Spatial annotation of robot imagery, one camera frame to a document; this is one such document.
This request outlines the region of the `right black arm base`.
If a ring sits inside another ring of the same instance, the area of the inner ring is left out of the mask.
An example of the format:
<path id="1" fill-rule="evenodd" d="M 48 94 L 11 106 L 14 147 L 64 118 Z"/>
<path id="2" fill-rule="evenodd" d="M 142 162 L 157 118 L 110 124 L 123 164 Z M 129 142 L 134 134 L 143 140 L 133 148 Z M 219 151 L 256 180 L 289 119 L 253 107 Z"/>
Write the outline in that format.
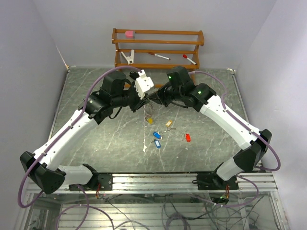
<path id="1" fill-rule="evenodd" d="M 196 178 L 192 180 L 197 185 L 198 190 L 225 190 L 228 186 L 230 190 L 237 190 L 237 177 L 233 175 L 229 180 L 224 181 L 217 175 L 217 167 L 214 171 L 194 171 Z"/>

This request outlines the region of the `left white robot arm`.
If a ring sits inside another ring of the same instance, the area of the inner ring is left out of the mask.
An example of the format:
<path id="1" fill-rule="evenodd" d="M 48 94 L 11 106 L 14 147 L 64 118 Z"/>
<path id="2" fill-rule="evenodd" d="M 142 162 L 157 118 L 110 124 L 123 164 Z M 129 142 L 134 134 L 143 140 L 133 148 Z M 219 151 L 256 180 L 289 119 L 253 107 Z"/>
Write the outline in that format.
<path id="1" fill-rule="evenodd" d="M 45 193 L 51 194 L 63 185 L 81 184 L 86 190 L 96 189 L 102 178 L 88 164 L 63 166 L 65 155 L 90 130 L 96 128 L 115 108 L 138 110 L 148 102 L 148 91 L 154 83 L 144 70 L 135 73 L 129 89 L 126 75 L 117 68 L 100 76 L 68 122 L 43 146 L 33 153 L 25 151 L 20 161 L 29 178 Z"/>

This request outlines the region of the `yellow keyring with keys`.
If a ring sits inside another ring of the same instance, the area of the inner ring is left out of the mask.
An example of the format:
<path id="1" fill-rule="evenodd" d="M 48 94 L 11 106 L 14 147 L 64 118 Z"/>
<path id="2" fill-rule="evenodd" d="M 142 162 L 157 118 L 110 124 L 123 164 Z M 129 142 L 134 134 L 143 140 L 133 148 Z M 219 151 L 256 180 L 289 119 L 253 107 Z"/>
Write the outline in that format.
<path id="1" fill-rule="evenodd" d="M 154 104 L 153 102 L 149 102 L 146 104 L 144 107 L 144 112 L 145 112 L 145 120 L 149 123 L 153 123 L 153 115 L 154 115 Z"/>

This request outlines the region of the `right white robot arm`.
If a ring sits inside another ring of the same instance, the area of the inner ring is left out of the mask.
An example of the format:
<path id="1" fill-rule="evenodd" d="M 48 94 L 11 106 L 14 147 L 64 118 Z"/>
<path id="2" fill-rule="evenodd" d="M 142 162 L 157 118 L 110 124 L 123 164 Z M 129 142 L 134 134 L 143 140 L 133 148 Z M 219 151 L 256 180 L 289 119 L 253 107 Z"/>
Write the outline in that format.
<path id="1" fill-rule="evenodd" d="M 207 84 L 194 84 L 184 67 L 171 69 L 167 76 L 169 82 L 150 96 L 152 101 L 164 106 L 174 101 L 182 102 L 186 107 L 213 120 L 241 149 L 215 169 L 211 178 L 212 186 L 218 190 L 223 189 L 234 175 L 251 172 L 267 152 L 271 132 L 267 129 L 259 130 L 234 113 Z"/>

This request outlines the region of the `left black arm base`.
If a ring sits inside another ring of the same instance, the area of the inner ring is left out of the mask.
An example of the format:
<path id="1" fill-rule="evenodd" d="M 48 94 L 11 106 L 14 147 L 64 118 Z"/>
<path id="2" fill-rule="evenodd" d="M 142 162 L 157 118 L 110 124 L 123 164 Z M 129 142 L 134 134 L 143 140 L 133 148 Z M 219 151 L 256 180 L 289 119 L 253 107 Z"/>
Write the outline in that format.
<path id="1" fill-rule="evenodd" d="M 87 183 L 79 184 L 85 191 L 111 191 L 113 175 L 110 173 L 94 173 Z"/>

